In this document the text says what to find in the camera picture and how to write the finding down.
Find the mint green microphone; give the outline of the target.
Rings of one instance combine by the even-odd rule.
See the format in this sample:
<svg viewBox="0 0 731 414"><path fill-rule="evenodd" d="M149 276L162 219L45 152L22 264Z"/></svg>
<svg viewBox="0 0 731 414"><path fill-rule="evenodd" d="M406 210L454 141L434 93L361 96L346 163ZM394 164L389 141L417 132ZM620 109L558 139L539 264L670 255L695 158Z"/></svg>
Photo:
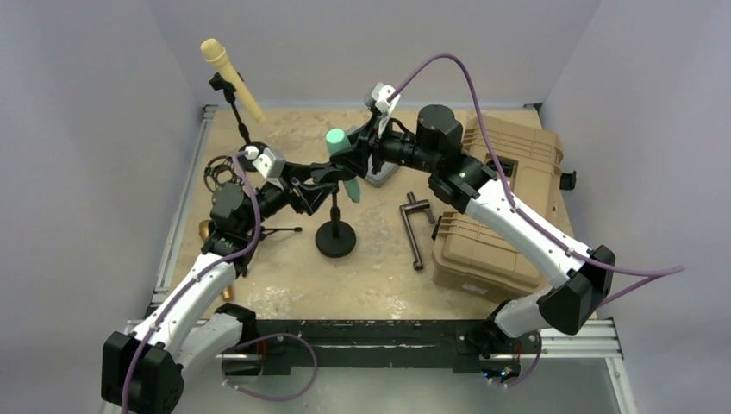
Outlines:
<svg viewBox="0 0 731 414"><path fill-rule="evenodd" d="M347 134L343 129L330 129L325 135L325 143L328 153L330 155L346 151L351 147L350 141L347 138ZM346 159L344 159L341 155L338 155L335 157L334 163L338 167L341 167L346 173L354 175L353 172L347 170L345 161ZM342 182L346 190L347 196L353 203L358 204L361 201L361 189L359 186L359 181L353 176L349 179L343 179Z"/></svg>

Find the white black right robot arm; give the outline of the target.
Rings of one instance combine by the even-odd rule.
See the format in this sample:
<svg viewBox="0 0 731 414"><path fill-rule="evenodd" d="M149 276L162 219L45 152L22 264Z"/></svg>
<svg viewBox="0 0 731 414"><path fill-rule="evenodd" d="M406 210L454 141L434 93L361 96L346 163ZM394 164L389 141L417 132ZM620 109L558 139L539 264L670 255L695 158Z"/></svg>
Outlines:
<svg viewBox="0 0 731 414"><path fill-rule="evenodd" d="M614 253L605 246L589 248L520 202L504 187L499 162L488 165L463 150L463 126L447 106L423 107L413 134L395 132L392 123L373 109L330 159L361 178L385 162L428 173L428 186L440 201L495 231L548 283L498 306L478 328L486 344L504 351L517 337L546 328L577 334L609 293Z"/></svg>

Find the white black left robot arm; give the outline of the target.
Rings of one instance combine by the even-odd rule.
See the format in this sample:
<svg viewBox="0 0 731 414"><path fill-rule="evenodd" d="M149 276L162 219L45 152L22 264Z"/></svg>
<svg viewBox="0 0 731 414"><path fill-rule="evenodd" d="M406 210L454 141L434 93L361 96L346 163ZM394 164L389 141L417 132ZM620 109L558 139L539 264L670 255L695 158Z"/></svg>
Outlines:
<svg viewBox="0 0 731 414"><path fill-rule="evenodd" d="M231 180L213 192L209 235L190 271L141 323L104 343L103 401L124 413L171 413L187 383L218 354L245 353L259 341L254 313L239 305L225 304L206 323L198 321L246 273L263 222L286 207L313 215L338 189L341 171L330 162L253 165L265 183L254 188L233 158Z"/></svg>

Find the gold brown microphone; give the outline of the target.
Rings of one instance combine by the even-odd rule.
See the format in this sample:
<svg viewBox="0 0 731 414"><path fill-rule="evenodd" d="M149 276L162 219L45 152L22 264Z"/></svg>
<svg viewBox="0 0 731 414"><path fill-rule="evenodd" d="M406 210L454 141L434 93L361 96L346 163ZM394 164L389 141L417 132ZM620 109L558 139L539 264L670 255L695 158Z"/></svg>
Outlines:
<svg viewBox="0 0 731 414"><path fill-rule="evenodd" d="M209 238L211 229L212 224L210 223L210 220L202 220L198 224L198 234L203 242ZM234 288L231 284L222 290L221 298L224 302L232 302L234 300Z"/></svg>

